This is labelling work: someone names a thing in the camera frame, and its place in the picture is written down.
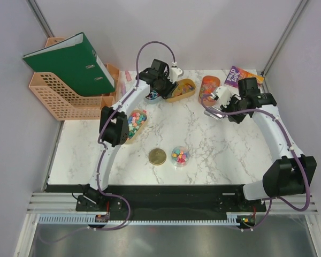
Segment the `tan tray of popsicle candies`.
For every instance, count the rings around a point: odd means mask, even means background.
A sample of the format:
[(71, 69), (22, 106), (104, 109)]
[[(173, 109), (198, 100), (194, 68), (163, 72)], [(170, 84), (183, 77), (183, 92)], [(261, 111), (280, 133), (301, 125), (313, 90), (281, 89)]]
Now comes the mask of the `tan tray of popsicle candies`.
[(177, 87), (170, 98), (165, 101), (173, 103), (191, 97), (195, 94), (196, 85), (191, 79), (182, 79), (177, 82)]

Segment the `silver metal scoop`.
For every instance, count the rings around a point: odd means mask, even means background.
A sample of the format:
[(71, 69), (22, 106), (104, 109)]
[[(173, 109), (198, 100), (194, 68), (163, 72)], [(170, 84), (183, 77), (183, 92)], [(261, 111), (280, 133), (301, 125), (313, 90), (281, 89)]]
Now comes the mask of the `silver metal scoop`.
[(205, 109), (204, 114), (216, 120), (221, 120), (225, 117), (224, 115), (218, 114), (214, 107), (208, 107)]

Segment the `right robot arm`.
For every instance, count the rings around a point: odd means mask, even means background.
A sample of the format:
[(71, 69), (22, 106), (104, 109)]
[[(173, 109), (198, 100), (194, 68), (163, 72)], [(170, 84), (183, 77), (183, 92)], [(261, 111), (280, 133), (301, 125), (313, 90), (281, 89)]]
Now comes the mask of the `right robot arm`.
[(257, 124), (270, 150), (273, 163), (260, 181), (245, 184), (243, 192), (234, 197), (237, 209), (245, 211), (254, 200), (307, 193), (317, 162), (306, 156), (294, 143), (282, 124), (277, 102), (271, 93), (262, 93), (256, 78), (241, 79), (239, 94), (221, 86), (215, 93), (219, 107), (228, 119), (237, 124), (249, 115)]

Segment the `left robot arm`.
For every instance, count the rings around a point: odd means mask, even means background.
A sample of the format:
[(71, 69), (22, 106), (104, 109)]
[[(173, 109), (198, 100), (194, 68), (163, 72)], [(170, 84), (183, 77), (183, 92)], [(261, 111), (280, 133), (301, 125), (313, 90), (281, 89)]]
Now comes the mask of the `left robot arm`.
[(96, 172), (89, 184), (83, 186), (83, 196), (94, 210), (102, 210), (106, 206), (107, 196), (103, 191), (108, 186), (116, 154), (128, 139), (128, 116), (152, 90), (164, 99), (170, 96), (177, 85), (177, 78), (181, 75), (182, 70), (177, 66), (170, 67), (165, 62), (154, 59), (151, 67), (137, 74), (133, 86), (116, 104), (102, 108), (97, 142), (104, 149)]

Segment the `beige tray of star candies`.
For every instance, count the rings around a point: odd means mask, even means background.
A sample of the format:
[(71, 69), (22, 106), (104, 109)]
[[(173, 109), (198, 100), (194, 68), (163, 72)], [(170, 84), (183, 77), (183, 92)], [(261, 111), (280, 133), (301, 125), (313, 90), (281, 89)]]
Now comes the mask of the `beige tray of star candies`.
[(147, 122), (148, 116), (145, 110), (133, 110), (128, 117), (129, 133), (125, 144), (131, 144), (142, 132)]

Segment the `clear plastic jar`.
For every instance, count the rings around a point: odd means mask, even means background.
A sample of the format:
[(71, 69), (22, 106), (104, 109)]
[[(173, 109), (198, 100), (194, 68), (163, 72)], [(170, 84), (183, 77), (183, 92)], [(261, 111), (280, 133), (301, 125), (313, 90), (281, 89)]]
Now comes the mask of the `clear plastic jar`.
[(175, 167), (184, 167), (190, 159), (189, 149), (185, 146), (177, 146), (172, 150), (171, 161)]

